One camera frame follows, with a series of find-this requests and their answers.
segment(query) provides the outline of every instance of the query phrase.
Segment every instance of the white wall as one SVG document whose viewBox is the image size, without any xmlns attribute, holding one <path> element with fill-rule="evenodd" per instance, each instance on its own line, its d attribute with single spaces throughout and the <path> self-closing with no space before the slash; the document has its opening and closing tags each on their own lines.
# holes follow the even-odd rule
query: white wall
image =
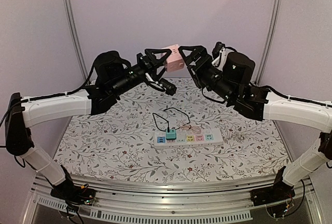
<svg viewBox="0 0 332 224">
<path fill-rule="evenodd" d="M 217 41 L 260 61 L 273 0 L 72 0 L 77 31 L 90 66 L 101 52 L 118 50 L 136 62 L 146 48 Z M 186 69 L 168 74 L 185 76 Z"/>
<path fill-rule="evenodd" d="M 269 60 L 262 84 L 299 97 L 331 100 L 332 1 L 282 0 Z M 281 123 L 295 157 L 299 157 L 319 132 Z M 331 223 L 332 171 L 325 166 L 312 175 L 326 223 Z"/>
<path fill-rule="evenodd" d="M 12 93 L 43 95 L 82 83 L 62 0 L 0 0 L 0 114 Z M 32 128 L 33 138 L 54 154 L 67 119 Z M 4 128 L 0 131 L 4 144 Z M 0 222 L 19 223 L 35 173 L 0 149 Z"/>
</svg>

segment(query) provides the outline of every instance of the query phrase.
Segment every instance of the black cable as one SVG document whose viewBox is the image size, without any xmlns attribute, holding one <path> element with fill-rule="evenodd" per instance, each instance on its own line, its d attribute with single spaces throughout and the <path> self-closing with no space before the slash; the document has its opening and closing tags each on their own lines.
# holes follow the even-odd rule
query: black cable
<svg viewBox="0 0 332 224">
<path fill-rule="evenodd" d="M 163 118 L 162 116 L 160 116 L 159 114 L 157 113 L 152 113 L 152 116 L 154 118 L 154 121 L 155 121 L 155 124 L 156 124 L 156 127 L 158 128 L 159 131 L 161 132 L 165 132 L 166 130 L 162 130 L 158 127 L 157 125 L 157 121 L 156 121 L 156 118 L 155 118 L 155 115 L 157 115 L 158 117 L 162 118 L 163 120 L 165 120 L 167 122 L 167 131 L 170 131 L 170 122 L 168 120 L 166 120 L 165 118 Z"/>
<path fill-rule="evenodd" d="M 159 91 L 159 92 L 165 92 L 166 89 L 165 88 L 160 88 L 159 85 L 155 82 L 155 81 L 148 81 L 148 80 L 145 80 L 144 81 L 145 84 L 147 84 L 149 87 L 152 87 L 153 89 Z"/>
<path fill-rule="evenodd" d="M 169 107 L 169 108 L 164 109 L 163 111 L 167 111 L 167 110 L 169 110 L 169 109 L 177 110 L 177 111 L 179 111 L 180 113 L 186 115 L 187 118 L 188 118 L 188 123 L 187 123 L 187 124 L 190 124 L 190 118 L 189 118 L 189 116 L 188 116 L 185 112 L 183 112 L 183 111 L 181 111 L 181 110 L 179 110 L 179 109 L 177 109 L 177 108 L 175 108 L 175 107 Z"/>
<path fill-rule="evenodd" d="M 77 88 L 77 89 L 75 89 L 73 91 L 68 92 L 67 95 L 71 95 L 71 94 L 77 93 L 79 90 L 81 90 L 89 82 L 89 80 L 90 80 L 90 78 L 92 76 L 92 73 L 93 73 L 93 69 L 94 69 L 94 67 L 91 66 L 91 70 L 90 70 L 90 73 L 88 75 L 88 78 L 84 81 L 84 83 L 79 88 Z M 29 100 L 25 99 L 25 100 L 21 100 L 19 102 L 16 102 L 10 108 L 8 108 L 8 110 L 3 115 L 3 117 L 2 117 L 2 119 L 0 121 L 0 127 L 2 126 L 3 122 L 5 121 L 6 117 L 10 114 L 10 112 L 12 111 L 12 109 L 14 107 L 16 107 L 17 105 L 22 104 L 22 103 L 26 103 L 28 101 L 38 101 L 38 100 L 50 99 L 50 98 L 60 97 L 60 96 L 66 96 L 66 94 L 65 93 L 55 93 L 55 94 L 50 94 L 50 95 L 32 97 L 32 98 L 29 98 Z"/>
<path fill-rule="evenodd" d="M 80 214 L 78 213 L 78 210 L 76 210 L 75 209 L 75 207 L 72 205 L 72 203 L 69 201 L 69 200 L 67 200 L 66 199 L 66 197 L 64 197 L 64 195 L 59 191 L 59 190 L 57 190 L 54 186 L 53 186 L 53 184 L 50 182 L 50 180 L 49 179 L 47 179 L 46 177 L 45 177 L 45 179 L 46 179 L 46 181 L 51 185 L 51 187 L 59 194 L 59 195 L 61 195 L 61 197 L 65 200 L 65 203 L 77 214 L 77 217 L 79 218 L 79 220 L 81 221 L 81 224 L 84 224 L 84 221 L 83 221 L 83 219 L 82 219 L 82 217 L 80 216 Z M 74 224 L 78 224 L 78 223 L 76 223 L 76 222 L 74 222 L 73 220 L 71 220 L 71 218 L 68 216 L 68 219 L 72 222 L 72 223 L 74 223 Z"/>
<path fill-rule="evenodd" d="M 328 105 L 328 104 L 325 104 L 325 103 L 321 103 L 321 102 L 317 102 L 317 101 L 313 101 L 313 100 L 307 100 L 307 99 L 303 99 L 303 98 L 297 98 L 297 97 L 292 97 L 292 96 L 287 96 L 285 94 L 282 94 L 280 92 L 278 92 L 276 89 L 274 89 L 273 87 L 271 86 L 262 86 L 262 87 L 259 87 L 259 88 L 267 88 L 267 89 L 270 89 L 273 93 L 275 93 L 276 95 L 282 97 L 282 98 L 285 98 L 285 99 L 289 99 L 291 101 L 299 101 L 299 102 L 304 102 L 304 103 L 312 103 L 312 104 L 316 104 L 316 105 L 320 105 L 320 106 L 326 106 L 326 107 L 332 107 L 332 105 Z"/>
<path fill-rule="evenodd" d="M 233 48 L 233 47 L 225 47 L 225 49 L 230 49 L 230 50 L 232 50 L 234 52 L 237 52 L 237 50 L 235 48 Z"/>
<path fill-rule="evenodd" d="M 215 103 L 223 104 L 223 103 L 226 102 L 226 101 L 218 101 L 218 100 L 215 100 L 215 99 L 213 99 L 213 98 L 210 98 L 210 97 L 206 96 L 206 95 L 204 94 L 204 88 L 202 88 L 202 95 L 203 95 L 206 99 L 208 99 L 209 101 L 213 101 L 213 102 L 215 102 Z"/>
<path fill-rule="evenodd" d="M 77 93 L 79 90 L 81 90 L 83 87 L 85 87 L 85 85 L 89 82 L 89 80 L 92 76 L 92 73 L 93 73 L 93 69 L 94 69 L 94 67 L 91 66 L 91 69 L 90 69 L 90 72 L 89 72 L 89 75 L 88 75 L 87 79 L 77 89 L 75 89 L 73 91 L 70 91 L 70 92 L 67 92 L 67 94 L 65 94 L 65 93 L 55 93 L 55 94 L 50 94 L 50 95 L 37 96 L 37 97 L 30 98 L 29 101 L 39 101 L 39 100 L 45 100 L 45 99 L 50 99 L 50 98 L 54 98 L 54 97 L 66 96 L 66 95 L 71 95 L 71 94 Z"/>
<path fill-rule="evenodd" d="M 14 156 L 14 158 L 15 158 L 15 161 L 17 162 L 17 164 L 18 164 L 19 166 L 21 166 L 22 168 L 25 168 L 25 160 L 24 160 L 24 159 L 22 159 L 22 160 L 23 160 L 23 164 L 21 164 L 21 163 L 19 162 L 19 160 L 17 160 L 17 157 L 16 157 L 16 156 Z"/>
<path fill-rule="evenodd" d="M 68 209 L 68 207 L 70 207 L 77 214 L 77 217 L 81 221 L 81 224 L 84 224 L 84 221 L 83 221 L 82 217 L 80 216 L 80 214 L 78 213 L 78 211 L 74 209 L 73 205 L 70 202 L 68 202 L 68 201 L 66 201 L 66 204 L 68 205 L 67 208 L 66 208 L 68 220 L 70 220 L 70 222 L 73 223 L 73 224 L 78 224 L 77 222 L 75 222 L 75 221 L 72 220 L 72 217 L 69 217 L 69 209 Z"/>
<path fill-rule="evenodd" d="M 299 208 L 302 206 L 303 201 L 305 200 L 306 186 L 305 186 L 305 182 L 302 179 L 301 179 L 301 183 L 303 185 L 303 196 L 302 196 L 301 202 L 293 212 L 291 212 L 290 214 L 286 214 L 285 217 L 290 216 L 290 215 L 294 214 L 295 212 L 297 212 L 299 210 Z"/>
</svg>

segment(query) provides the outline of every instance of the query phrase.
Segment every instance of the power strip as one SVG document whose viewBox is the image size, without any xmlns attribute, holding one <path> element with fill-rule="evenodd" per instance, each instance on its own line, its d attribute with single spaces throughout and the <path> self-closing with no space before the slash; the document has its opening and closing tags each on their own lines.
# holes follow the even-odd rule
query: power strip
<svg viewBox="0 0 332 224">
<path fill-rule="evenodd" d="M 224 143 L 220 129 L 204 129 L 201 133 L 191 130 L 176 130 L 176 139 L 166 139 L 166 132 L 155 132 L 154 147 L 157 149 L 188 148 L 222 145 Z"/>
</svg>

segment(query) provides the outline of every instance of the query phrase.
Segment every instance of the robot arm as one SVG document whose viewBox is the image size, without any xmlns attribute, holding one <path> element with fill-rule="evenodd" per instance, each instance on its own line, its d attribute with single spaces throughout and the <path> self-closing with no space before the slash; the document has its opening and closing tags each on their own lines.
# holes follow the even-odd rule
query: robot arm
<svg viewBox="0 0 332 224">
<path fill-rule="evenodd" d="M 254 120 L 281 120 L 306 125 L 321 131 L 320 137 L 300 158 L 281 168 L 272 187 L 251 192 L 254 205 L 285 200 L 294 196 L 294 185 L 332 159 L 332 105 L 283 95 L 272 87 L 257 87 L 250 80 L 255 62 L 244 54 L 231 52 L 227 58 L 217 55 L 223 47 L 217 43 L 213 58 L 202 46 L 179 47 L 187 68 L 198 88 L 214 91 L 241 115 Z M 223 60 L 219 70 L 215 64 Z"/>
<path fill-rule="evenodd" d="M 160 59 L 156 58 L 155 54 L 163 53 Z M 39 97 L 21 97 L 20 93 L 14 93 L 5 120 L 7 151 L 42 173 L 53 186 L 52 196 L 75 204 L 89 204 L 95 190 L 75 186 L 67 170 L 34 144 L 30 127 L 63 117 L 104 113 L 120 100 L 120 95 L 142 82 L 173 95 L 175 85 L 161 78 L 165 69 L 157 74 L 171 53 L 170 49 L 146 49 L 145 55 L 138 54 L 137 64 L 131 66 L 117 51 L 109 51 L 100 54 L 93 63 L 90 74 L 95 69 L 98 76 L 94 85 Z"/>
</svg>

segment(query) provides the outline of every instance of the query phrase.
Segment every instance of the socket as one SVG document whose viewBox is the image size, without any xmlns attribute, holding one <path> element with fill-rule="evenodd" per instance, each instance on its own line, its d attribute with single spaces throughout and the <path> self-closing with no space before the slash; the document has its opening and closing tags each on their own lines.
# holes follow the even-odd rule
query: socket
<svg viewBox="0 0 332 224">
<path fill-rule="evenodd" d="M 204 135 L 196 135 L 197 141 L 204 141 Z"/>
<path fill-rule="evenodd" d="M 213 140 L 213 135 L 212 134 L 206 134 L 205 139 L 206 140 Z"/>
<path fill-rule="evenodd" d="M 194 142 L 195 141 L 195 136 L 194 135 L 188 135 L 187 136 L 187 141 L 188 142 Z"/>
</svg>

